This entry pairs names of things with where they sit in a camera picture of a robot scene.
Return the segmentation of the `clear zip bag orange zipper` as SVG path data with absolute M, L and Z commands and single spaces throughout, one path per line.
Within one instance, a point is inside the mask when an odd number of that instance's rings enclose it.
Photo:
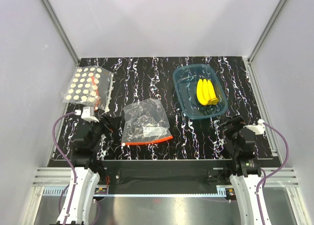
M 158 99 L 134 102 L 123 108 L 125 125 L 121 143 L 125 145 L 157 144 L 173 138 L 165 109 Z

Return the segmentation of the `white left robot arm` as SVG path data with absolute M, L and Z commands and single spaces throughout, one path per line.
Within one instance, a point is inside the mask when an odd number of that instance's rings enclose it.
M 105 167 L 102 161 L 97 159 L 94 151 L 103 133 L 106 130 L 113 132 L 112 124 L 107 117 L 102 117 L 92 124 L 92 129 L 85 137 L 75 142 L 72 159 L 67 157 L 57 143 L 55 129 L 58 122 L 65 117 L 78 114 L 78 111 L 66 113 L 59 117 L 52 127 L 52 137 L 56 149 L 71 168 L 68 192 L 56 220 L 57 225 L 88 225 L 95 189 L 104 180 L 109 183 Z

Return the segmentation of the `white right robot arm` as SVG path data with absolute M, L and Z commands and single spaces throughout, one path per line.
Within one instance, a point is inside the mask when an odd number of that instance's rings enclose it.
M 265 176 L 255 154 L 256 136 L 265 132 L 264 121 L 248 125 L 238 115 L 223 117 L 219 126 L 231 142 L 226 150 L 231 163 L 223 171 L 223 179 L 235 191 L 242 225 L 270 225 L 266 203 L 263 196 Z

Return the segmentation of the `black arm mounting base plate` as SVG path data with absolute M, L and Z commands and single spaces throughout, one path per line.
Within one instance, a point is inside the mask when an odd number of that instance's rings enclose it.
M 207 194 L 229 186 L 231 160 L 104 160 L 110 194 Z

